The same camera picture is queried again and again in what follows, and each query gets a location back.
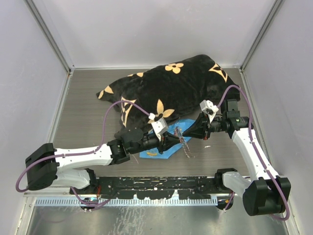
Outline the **large metal keyring with rings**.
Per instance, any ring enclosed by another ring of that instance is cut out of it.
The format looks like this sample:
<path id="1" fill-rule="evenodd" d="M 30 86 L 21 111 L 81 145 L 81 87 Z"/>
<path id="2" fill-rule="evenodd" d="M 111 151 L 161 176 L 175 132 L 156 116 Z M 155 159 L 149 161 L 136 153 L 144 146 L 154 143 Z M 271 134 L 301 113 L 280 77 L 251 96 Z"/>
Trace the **large metal keyring with rings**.
<path id="1" fill-rule="evenodd" d="M 193 156 L 191 155 L 190 149 L 188 147 L 187 141 L 184 139 L 182 134 L 183 134 L 182 129 L 179 126 L 176 126 L 174 128 L 174 135 L 179 138 L 180 144 L 184 150 L 186 157 L 187 158 L 193 158 Z"/>

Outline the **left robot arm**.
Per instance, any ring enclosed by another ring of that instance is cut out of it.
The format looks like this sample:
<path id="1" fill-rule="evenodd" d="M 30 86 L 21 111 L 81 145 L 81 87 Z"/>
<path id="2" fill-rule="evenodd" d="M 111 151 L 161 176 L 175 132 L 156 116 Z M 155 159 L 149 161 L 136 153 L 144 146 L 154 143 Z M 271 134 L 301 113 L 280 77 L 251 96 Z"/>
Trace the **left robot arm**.
<path id="1" fill-rule="evenodd" d="M 36 191 L 65 186 L 92 194 L 96 192 L 98 182 L 90 166 L 122 164 L 130 160 L 131 154 L 153 148 L 163 153 L 179 142 L 179 138 L 169 132 L 156 135 L 133 129 L 101 147 L 60 149 L 45 143 L 25 160 L 27 189 Z"/>

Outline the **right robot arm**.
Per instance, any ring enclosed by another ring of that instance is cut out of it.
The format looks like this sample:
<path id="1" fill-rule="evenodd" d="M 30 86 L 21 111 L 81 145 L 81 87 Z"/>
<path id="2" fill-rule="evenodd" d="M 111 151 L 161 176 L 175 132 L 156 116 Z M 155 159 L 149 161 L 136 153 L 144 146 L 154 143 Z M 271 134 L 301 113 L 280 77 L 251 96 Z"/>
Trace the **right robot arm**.
<path id="1" fill-rule="evenodd" d="M 183 136 L 207 140 L 212 133 L 226 132 L 249 172 L 249 178 L 245 178 L 234 168 L 218 169 L 214 176 L 215 189 L 221 193 L 230 190 L 240 196 L 250 216 L 286 212 L 291 183 L 279 176 L 266 158 L 250 118 L 241 116 L 237 100 L 225 100 L 220 108 L 204 100 L 200 108 L 198 118 Z"/>

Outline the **blue cartoon print cloth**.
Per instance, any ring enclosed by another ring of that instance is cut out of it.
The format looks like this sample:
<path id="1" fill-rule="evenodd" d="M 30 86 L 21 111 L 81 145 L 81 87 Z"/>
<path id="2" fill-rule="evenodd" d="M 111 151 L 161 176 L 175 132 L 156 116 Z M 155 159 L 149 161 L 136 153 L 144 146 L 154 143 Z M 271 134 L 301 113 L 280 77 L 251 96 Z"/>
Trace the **blue cartoon print cloth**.
<path id="1" fill-rule="evenodd" d="M 162 145 L 161 147 L 152 148 L 149 150 L 145 150 L 139 153 L 140 158 L 144 159 L 168 159 L 174 153 L 183 149 L 184 154 L 187 158 L 194 158 L 191 154 L 190 148 L 187 142 L 191 139 L 191 137 L 183 137 L 182 134 L 186 131 L 195 121 L 193 119 L 179 119 L 175 121 L 173 124 L 168 126 L 167 132 L 179 137 L 179 143 L 171 146 L 169 149 L 165 149 L 165 146 Z"/>

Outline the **black floral plush pillow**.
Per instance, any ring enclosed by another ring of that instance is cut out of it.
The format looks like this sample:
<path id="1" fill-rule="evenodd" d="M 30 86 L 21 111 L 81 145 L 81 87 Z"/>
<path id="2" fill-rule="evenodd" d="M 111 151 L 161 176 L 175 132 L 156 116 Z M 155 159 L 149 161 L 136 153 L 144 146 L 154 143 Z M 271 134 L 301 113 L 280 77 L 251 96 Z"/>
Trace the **black floral plush pillow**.
<path id="1" fill-rule="evenodd" d="M 147 114 L 172 123 L 194 112 L 203 100 L 218 105 L 227 87 L 230 90 L 226 98 L 240 100 L 235 85 L 219 64 L 208 55 L 200 54 L 119 78 L 96 96 L 110 103 L 122 101 L 114 106 L 121 115 L 122 127 L 114 135 L 119 138 L 135 128 L 149 132 L 152 120 Z"/>

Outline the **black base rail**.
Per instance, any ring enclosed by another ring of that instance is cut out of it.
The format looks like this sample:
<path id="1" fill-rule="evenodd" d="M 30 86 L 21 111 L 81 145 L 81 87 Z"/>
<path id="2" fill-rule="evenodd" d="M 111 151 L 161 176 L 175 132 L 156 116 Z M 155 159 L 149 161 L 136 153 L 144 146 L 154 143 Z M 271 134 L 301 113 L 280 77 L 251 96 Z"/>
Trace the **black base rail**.
<path id="1" fill-rule="evenodd" d="M 79 195 L 99 194 L 108 199 L 145 198 L 170 199 L 177 192 L 179 199 L 209 199 L 212 194 L 230 194 L 231 189 L 222 185 L 219 174 L 208 176 L 160 176 L 160 177 L 99 177 L 83 189 L 75 189 Z"/>

